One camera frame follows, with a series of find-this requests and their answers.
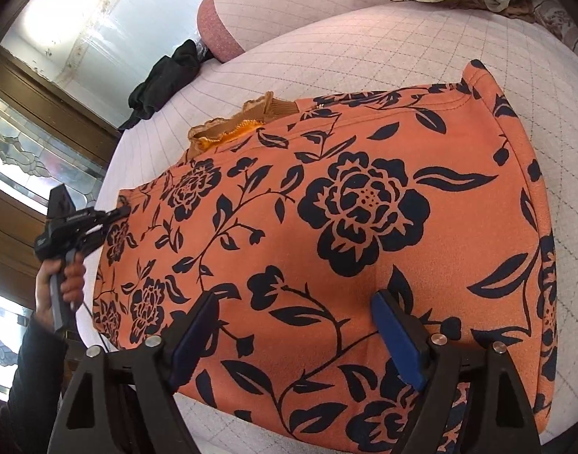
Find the hand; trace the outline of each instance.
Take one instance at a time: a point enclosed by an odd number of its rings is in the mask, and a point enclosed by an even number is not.
[[[60,270],[60,260],[45,260],[37,273],[37,284],[35,289],[35,300],[37,308],[33,317],[45,329],[54,332],[54,315],[52,314],[52,300],[49,297],[49,277],[55,275]],[[61,285],[62,299],[70,303],[70,308],[76,311],[83,302],[83,286],[85,280],[85,266],[83,256],[76,253],[75,261],[64,268],[66,280]]]

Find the clamp jaw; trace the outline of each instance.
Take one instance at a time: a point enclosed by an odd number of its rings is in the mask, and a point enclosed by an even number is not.
[[[48,454],[199,454],[173,394],[190,381],[218,316],[218,298],[203,292],[188,314],[176,315],[160,336],[137,348],[88,348],[64,396]]]
[[[469,382],[470,390],[455,453],[541,453],[532,409],[505,344],[496,341],[483,350],[452,344],[440,333],[430,336],[387,290],[373,296],[371,310],[400,378],[422,393],[393,454],[436,453],[460,382]]]
[[[111,212],[92,207],[77,211],[66,186],[53,188],[49,195],[45,231],[35,239],[35,255],[39,261],[61,259],[60,271],[49,279],[54,330],[67,329],[74,319],[73,309],[62,299],[60,286],[65,280],[64,268],[75,260],[77,251],[88,256],[104,244],[110,226],[129,216],[129,206]]]

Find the white bedspread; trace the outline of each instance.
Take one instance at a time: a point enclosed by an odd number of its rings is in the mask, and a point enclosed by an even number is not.
[[[123,134],[96,207],[112,209],[119,189],[149,182],[187,148],[187,133],[229,116],[267,90],[283,99],[363,89],[457,81],[481,59],[506,92],[536,149],[548,187],[558,256],[558,372],[543,438],[578,420],[578,58],[544,29],[481,11],[429,5],[375,6],[317,22],[199,77],[152,119]],[[87,261],[91,305],[99,253]],[[99,344],[87,312],[78,313],[87,345]],[[329,452],[264,431],[182,397],[196,437],[237,454]]]

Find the black cloth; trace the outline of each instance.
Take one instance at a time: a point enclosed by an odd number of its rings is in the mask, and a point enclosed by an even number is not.
[[[0,454],[46,454],[64,375],[66,343],[31,319],[7,403],[0,400]]]
[[[173,56],[164,56],[152,67],[146,81],[129,95],[132,112],[119,130],[133,128],[141,119],[150,119],[176,92],[186,87],[198,75],[200,63],[196,44],[188,39]]]

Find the black sleeve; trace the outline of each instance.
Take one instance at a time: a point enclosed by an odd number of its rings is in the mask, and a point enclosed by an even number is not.
[[[18,353],[8,415],[23,454],[46,454],[64,375],[66,343],[31,319]]]

